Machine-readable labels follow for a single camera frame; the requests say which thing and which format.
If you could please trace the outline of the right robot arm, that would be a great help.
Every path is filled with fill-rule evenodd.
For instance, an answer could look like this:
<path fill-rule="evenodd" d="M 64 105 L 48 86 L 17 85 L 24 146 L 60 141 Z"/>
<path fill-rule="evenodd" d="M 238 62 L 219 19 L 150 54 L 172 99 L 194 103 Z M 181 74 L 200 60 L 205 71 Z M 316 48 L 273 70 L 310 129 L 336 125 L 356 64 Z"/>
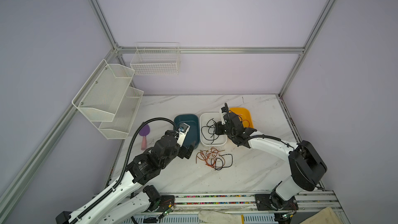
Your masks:
<path fill-rule="evenodd" d="M 240 117 L 230 111 L 227 103 L 221 108 L 220 115 L 221 121 L 216 123 L 217 135 L 226 135 L 238 147 L 264 151 L 289 164 L 290 175 L 278 183 L 266 199 L 259 200 L 258 206 L 280 211 L 300 192 L 318 188 L 328 168 L 312 143 L 288 142 L 257 129 L 246 128 Z"/>

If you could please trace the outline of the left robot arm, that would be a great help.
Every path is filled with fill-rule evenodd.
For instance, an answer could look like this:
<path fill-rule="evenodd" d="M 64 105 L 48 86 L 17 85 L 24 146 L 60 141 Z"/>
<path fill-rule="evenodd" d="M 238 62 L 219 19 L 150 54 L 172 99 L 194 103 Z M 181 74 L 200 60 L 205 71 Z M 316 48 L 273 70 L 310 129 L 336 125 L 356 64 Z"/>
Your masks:
<path fill-rule="evenodd" d="M 91 201 L 73 211 L 63 211 L 56 217 L 58 224 L 120 224 L 129 217 L 159 208 L 162 196 L 148 182 L 160 175 L 176 157 L 189 158 L 194 145 L 184 147 L 190 126 L 182 122 L 173 124 L 172 130 L 137 155 L 130 154 L 120 176 Z"/>

